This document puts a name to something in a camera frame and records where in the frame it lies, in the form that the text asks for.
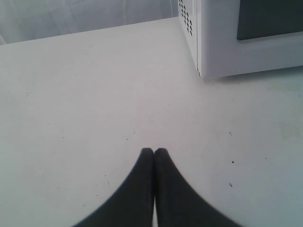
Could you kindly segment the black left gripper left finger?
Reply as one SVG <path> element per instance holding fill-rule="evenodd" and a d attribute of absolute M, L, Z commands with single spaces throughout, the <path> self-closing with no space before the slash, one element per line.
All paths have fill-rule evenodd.
<path fill-rule="evenodd" d="M 154 152 L 143 148 L 129 175 L 77 227 L 151 227 L 154 209 Z"/>

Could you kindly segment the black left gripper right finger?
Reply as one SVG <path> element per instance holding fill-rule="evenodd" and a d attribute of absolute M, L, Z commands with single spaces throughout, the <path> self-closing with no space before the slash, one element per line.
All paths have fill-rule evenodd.
<path fill-rule="evenodd" d="M 154 153 L 155 200 L 159 227 L 238 227 L 187 183 L 168 151 Z"/>

